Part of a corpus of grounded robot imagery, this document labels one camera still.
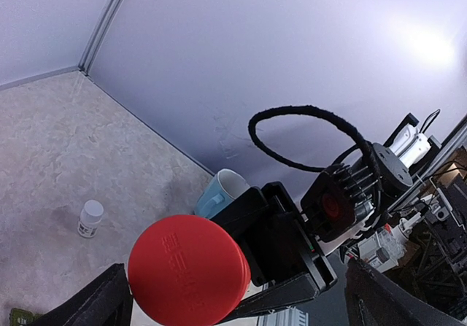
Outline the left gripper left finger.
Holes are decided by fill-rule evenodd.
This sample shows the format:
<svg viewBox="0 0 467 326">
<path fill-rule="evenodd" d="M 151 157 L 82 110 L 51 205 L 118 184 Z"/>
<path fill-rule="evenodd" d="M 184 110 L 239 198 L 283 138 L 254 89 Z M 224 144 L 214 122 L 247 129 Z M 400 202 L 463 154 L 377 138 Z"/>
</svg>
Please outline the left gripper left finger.
<svg viewBox="0 0 467 326">
<path fill-rule="evenodd" d="M 124 265 L 115 263 L 43 316 L 44 325 L 130 325 L 133 297 Z"/>
</svg>

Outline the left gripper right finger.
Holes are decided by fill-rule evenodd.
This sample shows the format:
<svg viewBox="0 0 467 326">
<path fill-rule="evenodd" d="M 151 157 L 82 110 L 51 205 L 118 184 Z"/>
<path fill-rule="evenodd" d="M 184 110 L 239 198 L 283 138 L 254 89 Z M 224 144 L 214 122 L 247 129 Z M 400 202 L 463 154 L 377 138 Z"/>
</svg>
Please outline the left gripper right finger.
<svg viewBox="0 0 467 326">
<path fill-rule="evenodd" d="M 362 260 L 347 264 L 345 298 L 350 325 L 462 325 L 410 295 Z"/>
</svg>

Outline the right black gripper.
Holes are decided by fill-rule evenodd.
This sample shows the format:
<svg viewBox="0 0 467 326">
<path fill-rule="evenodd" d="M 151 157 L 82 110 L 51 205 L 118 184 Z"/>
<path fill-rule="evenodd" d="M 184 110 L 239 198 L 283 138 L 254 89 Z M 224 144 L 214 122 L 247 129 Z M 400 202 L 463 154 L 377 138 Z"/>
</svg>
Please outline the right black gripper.
<svg viewBox="0 0 467 326">
<path fill-rule="evenodd" d="M 335 271 L 280 182 L 249 188 L 212 221 L 239 244 L 252 283 L 275 284 L 244 299 L 226 319 L 283 311 L 313 300 L 320 290 L 337 283 Z"/>
</svg>

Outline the red pill bottle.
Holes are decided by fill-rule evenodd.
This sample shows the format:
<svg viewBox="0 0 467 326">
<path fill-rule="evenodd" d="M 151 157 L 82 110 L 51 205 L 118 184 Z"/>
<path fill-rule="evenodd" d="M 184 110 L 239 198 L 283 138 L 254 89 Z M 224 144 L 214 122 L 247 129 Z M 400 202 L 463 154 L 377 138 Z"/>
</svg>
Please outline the red pill bottle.
<svg viewBox="0 0 467 326">
<path fill-rule="evenodd" d="M 128 260 L 128 283 L 141 310 L 161 325 L 216 325 L 245 296 L 249 264 L 219 225 L 174 215 L 138 237 Z"/>
</svg>

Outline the white pill bottle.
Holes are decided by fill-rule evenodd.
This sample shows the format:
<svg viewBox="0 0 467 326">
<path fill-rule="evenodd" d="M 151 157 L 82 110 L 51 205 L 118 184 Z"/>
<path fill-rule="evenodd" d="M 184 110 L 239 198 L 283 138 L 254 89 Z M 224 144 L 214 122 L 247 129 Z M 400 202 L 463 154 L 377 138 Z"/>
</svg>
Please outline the white pill bottle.
<svg viewBox="0 0 467 326">
<path fill-rule="evenodd" d="M 77 224 L 77 232 L 84 238 L 93 238 L 104 215 L 104 207 L 96 200 L 85 202 Z"/>
</svg>

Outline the green weekly pill organizer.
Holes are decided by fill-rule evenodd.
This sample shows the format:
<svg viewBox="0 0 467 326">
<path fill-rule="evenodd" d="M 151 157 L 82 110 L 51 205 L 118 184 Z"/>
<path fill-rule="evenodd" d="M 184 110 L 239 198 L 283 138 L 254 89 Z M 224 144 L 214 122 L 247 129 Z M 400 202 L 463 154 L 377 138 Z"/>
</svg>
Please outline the green weekly pill organizer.
<svg viewBox="0 0 467 326">
<path fill-rule="evenodd" d="M 9 326 L 27 326 L 32 325 L 42 317 L 41 314 L 35 314 L 21 308 L 12 308 L 9 313 Z"/>
</svg>

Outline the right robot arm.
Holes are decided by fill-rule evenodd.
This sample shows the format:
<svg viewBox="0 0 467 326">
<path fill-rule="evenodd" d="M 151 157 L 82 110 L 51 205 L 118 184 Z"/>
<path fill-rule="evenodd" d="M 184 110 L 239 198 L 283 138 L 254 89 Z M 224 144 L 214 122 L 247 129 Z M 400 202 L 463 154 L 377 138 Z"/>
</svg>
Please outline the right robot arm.
<svg viewBox="0 0 467 326">
<path fill-rule="evenodd" d="M 334 125 L 349 136 L 361 157 L 353 164 L 343 155 L 326 167 L 288 160 L 258 137 L 257 124 L 273 117 L 302 115 Z M 314 106 L 283 106 L 254 115 L 248 124 L 253 144 L 291 168 L 317 175 L 304 197 L 295 202 L 280 182 L 251 187 L 212 216 L 243 249 L 252 282 L 261 291 L 244 299 L 226 320 L 260 317 L 315 299 L 335 285 L 328 256 L 346 252 L 375 234 L 390 207 L 413 185 L 418 170 L 440 151 L 440 143 L 418 129 L 407 115 L 383 143 L 367 141 L 355 126 Z"/>
</svg>

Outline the light blue mug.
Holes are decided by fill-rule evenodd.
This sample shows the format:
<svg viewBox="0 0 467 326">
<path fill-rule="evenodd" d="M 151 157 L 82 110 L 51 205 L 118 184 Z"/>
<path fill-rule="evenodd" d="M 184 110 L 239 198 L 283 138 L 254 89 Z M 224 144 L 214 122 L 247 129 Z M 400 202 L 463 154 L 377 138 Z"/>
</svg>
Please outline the light blue mug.
<svg viewBox="0 0 467 326">
<path fill-rule="evenodd" d="M 194 214 L 212 219 L 249 188 L 250 185 L 243 176 L 227 168 L 221 169 L 198 199 Z"/>
</svg>

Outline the right aluminium frame post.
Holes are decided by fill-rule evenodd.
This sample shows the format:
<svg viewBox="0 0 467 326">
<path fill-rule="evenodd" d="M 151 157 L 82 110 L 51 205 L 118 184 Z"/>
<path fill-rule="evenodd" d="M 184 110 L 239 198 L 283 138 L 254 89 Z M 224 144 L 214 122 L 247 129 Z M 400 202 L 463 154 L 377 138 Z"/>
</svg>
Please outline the right aluminium frame post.
<svg viewBox="0 0 467 326">
<path fill-rule="evenodd" d="M 99 49 L 107 35 L 110 25 L 123 0 L 107 0 L 104 8 L 98 18 L 93 32 L 85 46 L 84 52 L 78 63 L 78 69 L 85 75 L 89 75 L 89 71 L 96 59 Z"/>
</svg>

